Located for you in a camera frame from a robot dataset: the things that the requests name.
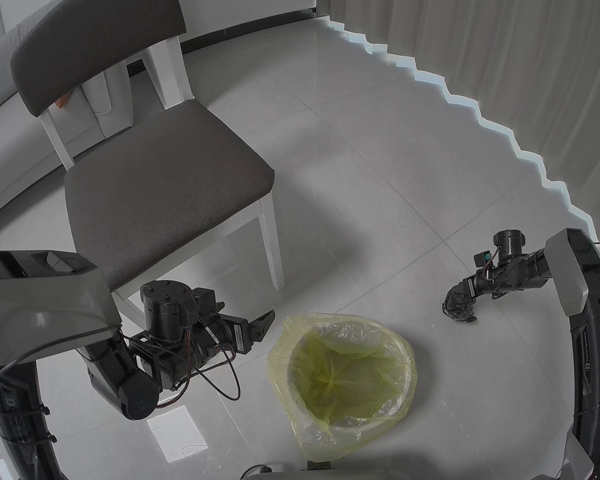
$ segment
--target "sofa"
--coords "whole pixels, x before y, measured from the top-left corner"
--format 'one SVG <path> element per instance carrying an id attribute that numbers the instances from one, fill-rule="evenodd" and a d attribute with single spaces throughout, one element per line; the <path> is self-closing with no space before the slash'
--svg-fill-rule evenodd
<path id="1" fill-rule="evenodd" d="M 39 119 L 9 85 L 10 54 L 60 1 L 49 2 L 0 37 L 0 208 L 61 165 Z M 76 87 L 62 108 L 52 105 L 50 111 L 73 156 L 128 128 L 133 105 L 126 62 Z"/>

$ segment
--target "curtain fold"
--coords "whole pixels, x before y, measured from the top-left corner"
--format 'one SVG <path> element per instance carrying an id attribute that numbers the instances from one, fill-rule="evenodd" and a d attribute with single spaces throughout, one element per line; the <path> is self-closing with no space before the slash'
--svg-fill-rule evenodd
<path id="1" fill-rule="evenodd" d="M 600 0 L 317 0 L 543 157 L 600 237 Z"/>

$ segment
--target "gray pillow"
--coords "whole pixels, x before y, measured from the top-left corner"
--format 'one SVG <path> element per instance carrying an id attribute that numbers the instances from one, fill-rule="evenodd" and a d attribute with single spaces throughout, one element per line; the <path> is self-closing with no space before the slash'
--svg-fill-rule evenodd
<path id="1" fill-rule="evenodd" d="M 51 2 L 40 7 L 31 16 L 22 20 L 0 38 L 0 105 L 17 92 L 13 78 L 11 78 L 11 56 L 13 52 L 21 43 L 24 36 L 60 2 L 62 0 L 51 0 Z"/>

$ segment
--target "yellow trash bag liner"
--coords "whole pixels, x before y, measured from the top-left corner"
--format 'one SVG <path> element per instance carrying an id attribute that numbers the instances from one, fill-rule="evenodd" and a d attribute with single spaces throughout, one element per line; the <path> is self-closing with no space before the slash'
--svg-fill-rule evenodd
<path id="1" fill-rule="evenodd" d="M 418 379 L 404 338 L 373 320 L 342 314 L 286 318 L 267 370 L 313 462 L 339 459 L 398 423 Z"/>

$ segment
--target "gray upholstered seat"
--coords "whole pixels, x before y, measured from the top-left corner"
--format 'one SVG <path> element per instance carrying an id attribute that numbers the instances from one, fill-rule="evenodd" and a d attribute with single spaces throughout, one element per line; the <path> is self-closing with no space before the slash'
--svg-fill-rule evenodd
<path id="1" fill-rule="evenodd" d="M 80 160 L 64 189 L 76 251 L 112 290 L 271 191 L 274 172 L 196 100 Z"/>

